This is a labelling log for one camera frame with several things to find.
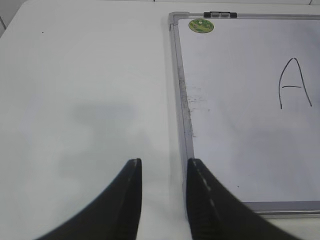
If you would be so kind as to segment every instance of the round sticker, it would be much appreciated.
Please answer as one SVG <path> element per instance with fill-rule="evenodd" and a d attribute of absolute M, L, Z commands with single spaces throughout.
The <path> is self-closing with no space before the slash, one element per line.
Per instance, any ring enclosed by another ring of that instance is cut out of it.
<path fill-rule="evenodd" d="M 214 29 L 214 24 L 206 19 L 198 18 L 189 22 L 189 28 L 196 33 L 206 34 Z"/>

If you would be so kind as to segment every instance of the white surface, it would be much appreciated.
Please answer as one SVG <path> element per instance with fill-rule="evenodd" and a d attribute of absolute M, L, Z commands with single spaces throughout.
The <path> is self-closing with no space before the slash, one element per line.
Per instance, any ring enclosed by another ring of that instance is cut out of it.
<path fill-rule="evenodd" d="M 0 0 L 0 16 L 6 26 L 9 25 L 20 6 L 26 0 Z"/>
<path fill-rule="evenodd" d="M 237 3 L 237 4 L 305 4 L 310 0 L 156 0 L 156 2 Z"/>
<path fill-rule="evenodd" d="M 194 156 L 244 202 L 320 200 L 320 20 L 179 21 Z M 304 83 L 313 103 L 310 106 Z"/>
<path fill-rule="evenodd" d="M 4 32 L 5 32 L 5 28 L 2 26 L 2 24 L 0 24 L 0 38 Z"/>
<path fill-rule="evenodd" d="M 208 9 L 320 13 L 320 7 L 306 5 L 91 0 L 22 5 L 0 38 L 0 239 L 47 233 L 93 200 L 127 159 L 141 157 L 137 239 L 191 240 L 168 14 Z M 297 234 L 316 239 L 320 221 L 312 222 L 314 227 Z"/>

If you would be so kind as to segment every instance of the whiteboard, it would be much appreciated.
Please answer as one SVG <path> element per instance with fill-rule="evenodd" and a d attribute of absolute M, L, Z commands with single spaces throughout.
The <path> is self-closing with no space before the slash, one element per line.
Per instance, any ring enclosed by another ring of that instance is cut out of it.
<path fill-rule="evenodd" d="M 320 201 L 320 20 L 178 21 L 193 154 L 243 202 Z"/>

